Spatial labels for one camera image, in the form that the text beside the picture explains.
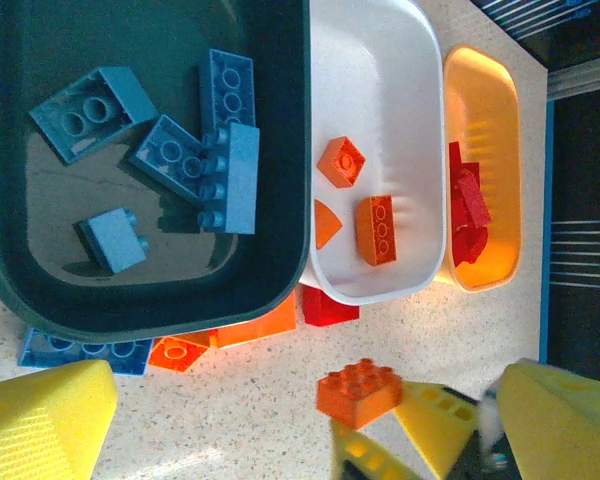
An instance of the speckled countertop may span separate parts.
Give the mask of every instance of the speckled countertop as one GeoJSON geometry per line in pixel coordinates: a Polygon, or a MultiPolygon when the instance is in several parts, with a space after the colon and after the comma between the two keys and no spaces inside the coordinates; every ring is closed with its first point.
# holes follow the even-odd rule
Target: speckled countertop
{"type": "MultiPolygon", "coordinates": [[[[432,284],[362,307],[361,319],[209,351],[187,375],[150,369],[117,377],[119,405],[95,479],[328,478],[331,436],[315,382],[369,356],[404,378],[478,396],[505,365],[538,356],[547,72],[467,0],[420,0],[443,55],[473,45],[509,67],[518,88],[524,168],[524,247],[508,285],[466,295],[432,284]]],[[[0,380],[15,366],[24,324],[0,302],[0,380]]],[[[391,416],[364,430],[430,478],[391,416]]]]}

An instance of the white bin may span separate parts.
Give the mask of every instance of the white bin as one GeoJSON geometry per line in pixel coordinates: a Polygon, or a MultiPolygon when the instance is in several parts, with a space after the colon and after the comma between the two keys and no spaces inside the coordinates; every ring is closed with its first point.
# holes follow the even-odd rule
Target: white bin
{"type": "Polygon", "coordinates": [[[442,60],[424,13],[406,0],[311,1],[313,198],[342,229],[321,250],[314,206],[301,282],[363,305],[425,288],[446,242],[442,60]],[[330,139],[348,136],[367,162],[352,188],[316,168],[330,139]],[[355,209],[392,195],[397,261],[372,267],[358,255],[355,209]]]}

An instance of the yellow bin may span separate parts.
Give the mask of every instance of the yellow bin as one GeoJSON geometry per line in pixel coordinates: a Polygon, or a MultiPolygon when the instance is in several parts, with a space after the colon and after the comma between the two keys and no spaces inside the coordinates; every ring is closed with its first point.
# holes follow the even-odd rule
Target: yellow bin
{"type": "Polygon", "coordinates": [[[509,282],[522,246],[522,189],[518,95],[511,74],[495,59],[455,47],[444,65],[447,134],[447,249],[436,280],[480,292],[509,282]],[[482,194],[492,223],[482,255],[455,267],[451,248],[450,142],[463,162],[480,163],[482,194]]]}

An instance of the blue lego brick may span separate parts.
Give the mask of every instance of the blue lego brick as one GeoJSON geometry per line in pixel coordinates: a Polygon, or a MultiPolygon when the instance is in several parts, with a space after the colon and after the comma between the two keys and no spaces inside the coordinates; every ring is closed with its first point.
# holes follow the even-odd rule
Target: blue lego brick
{"type": "Polygon", "coordinates": [[[256,222],[260,130],[230,123],[206,135],[204,175],[198,187],[205,232],[253,233],[256,222]]]}
{"type": "Polygon", "coordinates": [[[231,122],[256,126],[253,60],[210,49],[200,62],[202,131],[231,122]]]}
{"type": "Polygon", "coordinates": [[[149,243],[136,235],[136,223],[131,210],[118,208],[78,225],[100,266],[118,273],[147,258],[149,243]]]}
{"type": "Polygon", "coordinates": [[[128,67],[100,67],[29,112],[71,164],[158,116],[128,67]]]}
{"type": "Polygon", "coordinates": [[[142,376],[147,370],[152,345],[151,339],[110,344],[72,343],[30,328],[18,357],[18,366],[53,368],[80,360],[100,359],[108,361],[114,373],[142,376]]]}
{"type": "Polygon", "coordinates": [[[129,161],[185,200],[198,204],[202,145],[167,115],[161,115],[129,161]]]}

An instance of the blue 2x4 brick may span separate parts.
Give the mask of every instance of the blue 2x4 brick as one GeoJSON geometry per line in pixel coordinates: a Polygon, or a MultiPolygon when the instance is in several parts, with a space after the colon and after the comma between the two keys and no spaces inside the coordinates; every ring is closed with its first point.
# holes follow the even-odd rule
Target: blue 2x4 brick
{"type": "Polygon", "coordinates": [[[128,67],[100,67],[29,112],[71,164],[158,116],[128,67]]]}
{"type": "Polygon", "coordinates": [[[255,127],[253,60],[209,49],[200,62],[202,131],[237,122],[255,127]]]}
{"type": "Polygon", "coordinates": [[[73,343],[45,335],[35,328],[27,331],[18,357],[20,367],[53,368],[80,360],[107,360],[114,373],[144,375],[153,340],[88,344],[73,343]]]}
{"type": "Polygon", "coordinates": [[[230,123],[204,139],[206,175],[198,224],[206,232],[254,233],[260,130],[230,123]]]}
{"type": "Polygon", "coordinates": [[[136,223],[131,210],[118,208],[78,225],[100,266],[118,273],[147,258],[149,243],[136,235],[136,223]]]}

